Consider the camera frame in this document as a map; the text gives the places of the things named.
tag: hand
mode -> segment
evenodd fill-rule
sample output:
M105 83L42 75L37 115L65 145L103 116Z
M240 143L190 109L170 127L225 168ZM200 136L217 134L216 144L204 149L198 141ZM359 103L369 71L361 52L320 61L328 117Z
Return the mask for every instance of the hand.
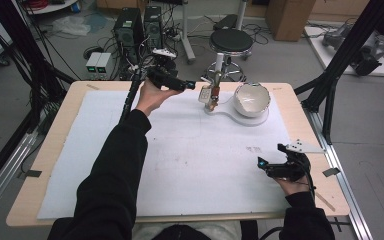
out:
M289 180L275 178L277 183L279 183L282 190L285 192L286 196L292 195L297 192L308 192L310 188L308 187L307 177L304 176L298 179L296 182L291 182Z
M139 102L136 109L149 116L151 112L161 106L161 104L169 97L179 94L181 91L175 90L161 90L154 86L154 84L146 79L140 89Z

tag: black stool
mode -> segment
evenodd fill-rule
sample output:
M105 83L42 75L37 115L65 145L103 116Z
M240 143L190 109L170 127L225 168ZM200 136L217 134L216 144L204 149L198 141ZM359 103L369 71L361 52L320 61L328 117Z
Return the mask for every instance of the black stool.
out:
M251 54L253 44L252 38L244 31L237 29L220 29L210 36L210 47L217 53L223 53L223 64L221 68L221 79L229 78L234 82L245 82L246 77L242 68L233 63L232 56L242 56L245 59ZM214 62L207 68L207 76L214 75Z

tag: computer tower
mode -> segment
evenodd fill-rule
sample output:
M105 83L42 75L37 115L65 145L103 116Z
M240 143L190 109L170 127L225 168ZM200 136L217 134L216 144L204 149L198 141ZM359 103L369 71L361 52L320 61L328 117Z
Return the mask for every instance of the computer tower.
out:
M129 63L138 64L139 46L144 40L140 9L122 8L113 30L122 61L127 58Z
M148 49L163 49L163 29L161 21L161 7L147 6L143 18L145 38L147 39Z

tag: cardboard box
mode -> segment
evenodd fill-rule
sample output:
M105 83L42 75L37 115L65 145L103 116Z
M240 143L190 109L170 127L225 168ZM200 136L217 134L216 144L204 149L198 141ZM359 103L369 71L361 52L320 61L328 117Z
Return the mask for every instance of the cardboard box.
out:
M143 13L147 2L146 0L96 0L96 6L102 9L140 8Z
M271 0L266 23L273 39L298 41L316 0Z

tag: white board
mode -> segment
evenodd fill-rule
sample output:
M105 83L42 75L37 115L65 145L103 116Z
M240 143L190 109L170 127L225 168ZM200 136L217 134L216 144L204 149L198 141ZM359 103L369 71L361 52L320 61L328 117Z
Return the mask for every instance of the white board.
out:
M152 112L137 215L283 212L288 205L282 190L257 167L257 156L272 163L286 161L277 143L290 141L274 96L267 121L244 127L229 117L206 114L198 94L173 96ZM222 92L220 101L232 94ZM73 216L77 187L118 123L126 96L119 91L86 94L38 219Z
M319 58L321 64L323 65L323 68L326 69L329 65L330 61L332 61L333 56L336 54L336 51L333 49L332 46L325 47L323 46L323 37L322 33L324 32L323 29L317 28L317 27L305 27L305 32L309 36L318 36L316 38L310 38L311 46L313 47L314 51L317 54L317 57ZM384 58L380 58L379 63L382 63L381 66L377 67L373 72L369 74L369 76L382 76L384 77ZM354 69L350 66L348 66L344 74L350 74L350 75L357 75L357 73L354 71Z

